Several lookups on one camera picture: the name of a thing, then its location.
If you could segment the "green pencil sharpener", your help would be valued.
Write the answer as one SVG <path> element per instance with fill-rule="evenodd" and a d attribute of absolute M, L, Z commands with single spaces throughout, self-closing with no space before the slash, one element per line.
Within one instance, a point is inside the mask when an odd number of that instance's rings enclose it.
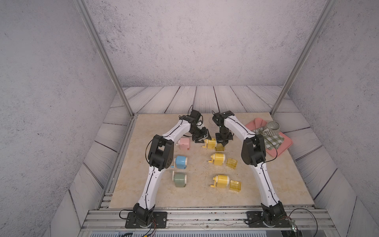
<path fill-rule="evenodd" d="M 187 185 L 187 174 L 173 171 L 172 180 L 176 188 L 184 188 Z"/>

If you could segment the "blue pencil sharpener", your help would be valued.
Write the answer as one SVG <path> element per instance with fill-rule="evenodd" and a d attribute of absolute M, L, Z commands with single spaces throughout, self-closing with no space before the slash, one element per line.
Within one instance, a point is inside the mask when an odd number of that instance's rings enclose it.
<path fill-rule="evenodd" d="M 188 158 L 185 156 L 177 156 L 174 161 L 172 168 L 178 168 L 178 169 L 186 169 L 188 165 Z"/>

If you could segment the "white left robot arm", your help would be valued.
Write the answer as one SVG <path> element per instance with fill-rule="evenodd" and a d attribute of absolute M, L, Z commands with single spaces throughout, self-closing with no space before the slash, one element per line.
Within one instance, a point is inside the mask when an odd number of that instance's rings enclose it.
<path fill-rule="evenodd" d="M 145 153 L 149 174 L 141 197 L 131 212 L 137 225 L 149 227 L 152 224 L 162 175 L 172 164 L 175 144 L 186 133 L 191 134 L 195 143 L 204 143 L 205 139 L 211 139 L 209 130 L 203 126 L 202 114 L 197 110 L 191 110 L 189 114 L 180 116 L 177 124 L 169 131 L 155 135 L 149 142 L 150 150 Z"/>

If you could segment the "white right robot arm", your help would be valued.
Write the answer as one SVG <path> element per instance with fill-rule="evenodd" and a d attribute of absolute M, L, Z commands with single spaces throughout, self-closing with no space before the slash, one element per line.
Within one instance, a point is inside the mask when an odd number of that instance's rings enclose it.
<path fill-rule="evenodd" d="M 241 158 L 252 169 L 260 191 L 263 223 L 274 227 L 287 214 L 269 177 L 263 136 L 249 130 L 231 111 L 214 113 L 212 120 L 219 127 L 217 143 L 225 147 L 234 136 L 241 140 Z"/>

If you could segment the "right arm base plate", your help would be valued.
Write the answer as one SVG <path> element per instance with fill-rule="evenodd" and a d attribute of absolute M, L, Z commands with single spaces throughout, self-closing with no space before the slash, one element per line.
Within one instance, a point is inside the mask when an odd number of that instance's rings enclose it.
<path fill-rule="evenodd" d="M 291 222 L 284 216 L 270 218 L 263 211 L 246 212 L 244 223 L 249 228 L 291 228 Z"/>

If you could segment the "olive yellow tray top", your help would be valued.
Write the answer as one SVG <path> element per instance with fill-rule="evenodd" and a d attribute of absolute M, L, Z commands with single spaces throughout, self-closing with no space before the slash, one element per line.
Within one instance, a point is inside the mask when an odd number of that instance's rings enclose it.
<path fill-rule="evenodd" d="M 216 152 L 222 152 L 225 150 L 225 147 L 222 144 L 217 144 L 215 147 Z"/>

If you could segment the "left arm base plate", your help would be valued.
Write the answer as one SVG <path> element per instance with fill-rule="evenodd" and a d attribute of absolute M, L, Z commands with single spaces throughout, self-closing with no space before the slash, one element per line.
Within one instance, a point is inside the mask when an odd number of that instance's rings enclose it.
<path fill-rule="evenodd" d="M 137 214 L 129 212 L 126 217 L 126 229 L 139 229 L 139 228 L 157 228 L 165 229 L 167 225 L 167 212 L 151 212 L 148 214 Z"/>

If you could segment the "yellow sharpener top row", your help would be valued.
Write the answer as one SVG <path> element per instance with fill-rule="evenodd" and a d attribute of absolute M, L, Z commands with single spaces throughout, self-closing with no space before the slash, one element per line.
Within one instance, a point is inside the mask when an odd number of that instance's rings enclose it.
<path fill-rule="evenodd" d="M 204 145 L 202 147 L 206 149 L 215 150 L 216 146 L 217 146 L 217 141 L 215 138 L 212 138 L 212 139 L 205 139 Z"/>

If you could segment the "pink pencil sharpener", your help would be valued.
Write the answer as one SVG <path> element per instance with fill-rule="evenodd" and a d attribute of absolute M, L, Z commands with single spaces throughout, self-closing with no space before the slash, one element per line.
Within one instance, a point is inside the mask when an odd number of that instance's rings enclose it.
<path fill-rule="evenodd" d="M 191 140 L 190 138 L 188 137 L 182 137 L 178 140 L 178 142 L 176 143 L 177 146 L 179 146 L 179 149 L 180 150 L 189 150 L 190 149 L 190 143 L 191 143 Z"/>

